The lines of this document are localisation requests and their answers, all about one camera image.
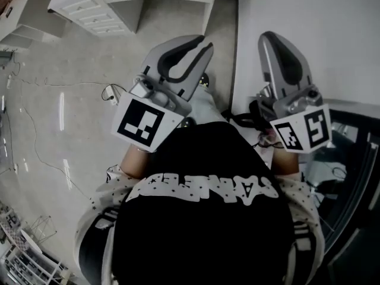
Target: black t-shirt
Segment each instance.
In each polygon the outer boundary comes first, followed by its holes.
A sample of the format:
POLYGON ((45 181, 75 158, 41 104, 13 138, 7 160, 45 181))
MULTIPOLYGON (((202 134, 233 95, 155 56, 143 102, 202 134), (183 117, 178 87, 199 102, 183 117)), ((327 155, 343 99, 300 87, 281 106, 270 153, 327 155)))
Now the black t-shirt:
POLYGON ((122 203, 119 284, 202 279, 280 284, 293 222, 278 183, 228 123, 174 130, 122 203))

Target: tiled floor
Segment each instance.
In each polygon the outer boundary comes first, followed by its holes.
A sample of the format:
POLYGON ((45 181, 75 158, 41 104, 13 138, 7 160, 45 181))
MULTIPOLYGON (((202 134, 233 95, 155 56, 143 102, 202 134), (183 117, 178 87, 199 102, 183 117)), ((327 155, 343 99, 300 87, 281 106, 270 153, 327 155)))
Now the tiled floor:
MULTIPOLYGON (((220 109, 229 102, 235 13, 236 1, 216 0, 204 44, 214 43, 207 72, 220 109)), ((17 72, 17 66, 10 63, 0 76, 18 165, 18 175, 9 171, 0 176, 0 199, 29 223, 39 215, 51 216, 58 233, 43 247, 74 272, 77 221, 105 181, 105 170, 128 149, 110 134, 116 108, 100 94, 110 83, 130 88, 148 51, 173 37, 199 33, 202 15, 203 4, 152 0, 144 5, 136 35, 99 39, 70 24, 62 39, 34 42, 29 53, 16 55, 21 70, 9 90, 7 75, 17 72)), ((183 71, 194 53, 174 73, 183 71)), ((9 150, 7 126, 4 120, 9 150)))

